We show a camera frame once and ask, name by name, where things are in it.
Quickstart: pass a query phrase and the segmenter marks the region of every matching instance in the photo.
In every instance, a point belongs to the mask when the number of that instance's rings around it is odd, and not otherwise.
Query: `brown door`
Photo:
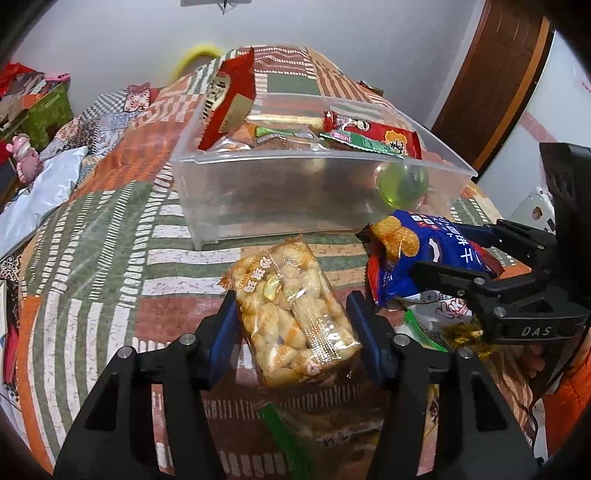
[[[514,0],[487,0],[474,40],[432,132],[476,170],[521,114],[547,56],[549,24]]]

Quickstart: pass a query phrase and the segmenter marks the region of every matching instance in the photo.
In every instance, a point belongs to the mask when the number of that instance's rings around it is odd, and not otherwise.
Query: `plastic storage box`
[[[197,149],[203,132],[201,107],[195,109],[171,156],[196,249],[230,238],[359,230],[396,207],[446,215],[476,175],[431,132],[401,112],[381,105],[268,93],[255,99],[248,119],[298,122],[319,131],[323,113],[330,109],[388,125],[404,127],[406,123],[422,139],[422,160],[341,150],[207,153]],[[392,171],[420,176],[426,188],[421,202],[409,207],[385,201],[379,188],[380,175]]]

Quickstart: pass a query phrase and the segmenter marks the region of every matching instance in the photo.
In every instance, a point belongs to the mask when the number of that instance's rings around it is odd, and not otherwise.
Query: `bolt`
[[[474,352],[470,350],[467,346],[459,348],[457,350],[457,353],[459,353],[462,358],[472,358],[474,356]]]
[[[495,309],[492,311],[492,313],[495,314],[495,317],[499,317],[499,318],[503,318],[505,315],[507,315],[507,311],[505,310],[504,307],[495,307]]]
[[[184,333],[178,339],[178,341],[184,346],[194,344],[195,340],[197,340],[197,337],[195,337],[194,333]]]
[[[128,345],[122,346],[119,350],[117,350],[117,356],[119,358],[129,358],[133,353],[134,349]]]
[[[394,337],[394,343],[396,343],[396,345],[398,346],[407,346],[410,343],[410,338],[408,337],[408,335],[399,333],[397,334],[397,336]]]

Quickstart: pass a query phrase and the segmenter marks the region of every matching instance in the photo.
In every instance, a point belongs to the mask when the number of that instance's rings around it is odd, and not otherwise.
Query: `white wall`
[[[72,76],[76,113],[130,83],[166,85],[198,43],[315,48],[420,123],[448,79],[481,0],[252,0],[222,15],[181,0],[57,0],[13,58]]]
[[[482,10],[484,10],[484,4],[486,0],[476,0],[474,3],[474,9],[472,9],[472,15],[468,20],[468,25],[466,27],[466,32],[464,33],[464,38],[460,43],[460,47],[457,49],[456,58],[453,60],[452,67],[449,70],[449,74],[447,75],[447,79],[443,83],[443,87],[441,87],[441,91],[435,101],[435,105],[431,110],[431,113],[427,117],[427,122],[425,126],[427,128],[432,128],[445,104],[447,97],[449,96],[449,92],[452,91],[453,84],[456,82],[457,75],[460,73],[460,69],[466,59],[466,55],[468,54],[468,50],[470,50],[470,45],[472,44],[472,40],[474,39],[474,34],[476,33],[476,29],[478,28],[478,24],[480,23],[480,17],[482,16]]]
[[[556,141],[591,147],[591,80],[559,34],[526,112]],[[539,143],[517,125],[478,186],[509,218],[542,182]]]

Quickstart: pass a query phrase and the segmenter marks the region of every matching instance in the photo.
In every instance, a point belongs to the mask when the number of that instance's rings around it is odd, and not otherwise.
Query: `pink stuffed animal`
[[[21,183],[28,185],[43,170],[39,154],[31,146],[28,135],[18,134],[12,137],[12,144],[7,144],[6,149],[12,154],[17,164],[18,179]]]

